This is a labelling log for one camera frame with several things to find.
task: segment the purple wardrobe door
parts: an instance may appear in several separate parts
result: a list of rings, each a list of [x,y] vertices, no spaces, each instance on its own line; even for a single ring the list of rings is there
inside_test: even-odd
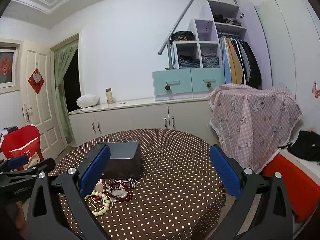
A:
[[[247,28],[244,40],[249,43],[257,59],[262,77],[262,88],[268,89],[272,86],[271,65],[267,41],[259,16],[252,3],[240,6],[240,13],[243,14],[240,21]]]

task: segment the gingham blanket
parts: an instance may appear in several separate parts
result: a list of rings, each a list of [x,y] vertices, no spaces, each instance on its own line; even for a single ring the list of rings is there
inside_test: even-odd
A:
[[[246,85],[220,85],[209,96],[211,127],[222,150],[242,168],[256,173],[286,145],[302,112],[287,88],[257,90]]]

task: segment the blue gripper pad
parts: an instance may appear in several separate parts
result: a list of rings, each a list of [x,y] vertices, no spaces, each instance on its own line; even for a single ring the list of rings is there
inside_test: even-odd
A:
[[[23,165],[27,164],[28,161],[29,159],[27,155],[21,155],[19,157],[8,160],[7,166],[9,169],[14,170],[16,168],[22,167]]]
[[[79,185],[79,194],[81,197],[85,197],[92,193],[92,190],[96,186],[97,181],[101,178],[110,157],[110,148],[108,145],[104,145],[95,159],[91,162],[90,166],[81,176]]]
[[[210,148],[210,160],[228,193],[238,199],[241,195],[240,178],[215,146]]]

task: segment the metal handrail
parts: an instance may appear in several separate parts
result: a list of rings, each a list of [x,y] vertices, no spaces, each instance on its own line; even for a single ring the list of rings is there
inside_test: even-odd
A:
[[[183,10],[182,14],[180,15],[180,17],[178,18],[177,22],[174,24],[173,28],[171,29],[169,35],[167,36],[167,38],[165,39],[163,45],[161,46],[161,49],[159,50],[158,54],[162,55],[162,52],[164,51],[164,47],[167,45],[168,47],[168,57],[169,57],[169,68],[172,69],[172,57],[171,57],[171,49],[170,49],[170,37],[173,34],[173,32],[175,31],[175,29],[177,28],[177,26],[179,25],[179,23],[181,22],[182,18],[184,17],[184,15],[186,14],[186,12],[188,11],[189,7],[191,6],[191,4],[193,3],[194,0],[190,0],[190,2],[188,3],[188,5],[186,6],[186,8]]]

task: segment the brown tablecloth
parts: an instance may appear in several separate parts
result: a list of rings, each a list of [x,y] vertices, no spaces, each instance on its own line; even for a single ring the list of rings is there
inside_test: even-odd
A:
[[[74,149],[52,175],[78,166],[98,142],[124,141],[140,142],[142,178],[131,201],[96,217],[105,231],[115,240],[203,239],[219,219],[225,190],[210,162],[209,144],[199,137],[169,129],[108,134]],[[80,232],[63,194],[60,201],[70,226]]]

